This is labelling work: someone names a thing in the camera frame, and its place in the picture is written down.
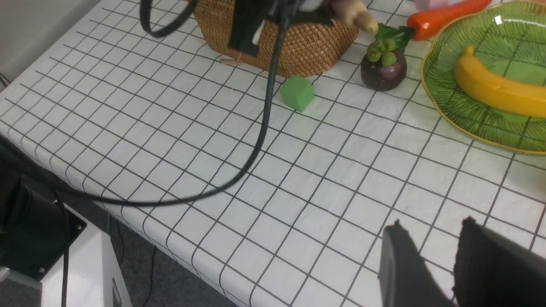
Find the black strap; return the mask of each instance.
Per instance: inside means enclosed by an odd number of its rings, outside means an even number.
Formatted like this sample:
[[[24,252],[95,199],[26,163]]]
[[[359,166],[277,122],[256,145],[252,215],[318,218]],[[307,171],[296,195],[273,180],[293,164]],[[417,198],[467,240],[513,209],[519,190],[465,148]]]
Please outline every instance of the black strap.
[[[182,26],[184,22],[188,20],[190,15],[192,15],[198,2],[198,0],[189,1],[188,5],[184,8],[180,15],[175,18],[175,20],[157,31],[152,31],[152,26],[150,23],[150,15],[152,13],[152,1],[153,0],[140,0],[140,24],[142,25],[142,29],[146,33],[155,38],[165,37],[180,28],[180,26]]]

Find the white wall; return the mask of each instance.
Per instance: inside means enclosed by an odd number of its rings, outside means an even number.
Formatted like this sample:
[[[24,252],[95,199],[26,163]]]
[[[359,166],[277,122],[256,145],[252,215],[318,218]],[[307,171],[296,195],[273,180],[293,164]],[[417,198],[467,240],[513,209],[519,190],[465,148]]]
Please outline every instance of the white wall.
[[[99,0],[0,0],[0,72],[13,81]]]

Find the white stand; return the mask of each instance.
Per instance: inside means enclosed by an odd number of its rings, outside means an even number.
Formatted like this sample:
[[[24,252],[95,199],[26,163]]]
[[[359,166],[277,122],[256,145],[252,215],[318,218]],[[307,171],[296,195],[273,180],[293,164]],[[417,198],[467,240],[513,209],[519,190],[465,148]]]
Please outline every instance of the white stand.
[[[70,246],[67,307],[133,307],[110,236],[87,223]],[[42,307],[61,306],[63,258],[42,279]]]

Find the pink object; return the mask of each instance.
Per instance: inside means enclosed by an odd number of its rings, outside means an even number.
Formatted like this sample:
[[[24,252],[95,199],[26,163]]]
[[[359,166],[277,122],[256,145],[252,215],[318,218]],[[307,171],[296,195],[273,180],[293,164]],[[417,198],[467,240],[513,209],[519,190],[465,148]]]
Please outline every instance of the pink object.
[[[443,8],[449,5],[448,0],[416,0],[415,5],[418,10],[433,10]]]

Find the mangosteen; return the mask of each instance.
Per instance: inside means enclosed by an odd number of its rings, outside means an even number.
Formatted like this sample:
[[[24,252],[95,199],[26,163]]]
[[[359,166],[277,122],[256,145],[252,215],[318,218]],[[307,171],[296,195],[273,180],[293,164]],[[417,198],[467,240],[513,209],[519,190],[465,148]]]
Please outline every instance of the mangosteen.
[[[399,86],[406,73],[406,57],[396,47],[393,39],[371,43],[360,64],[364,85],[379,92],[390,91]]]

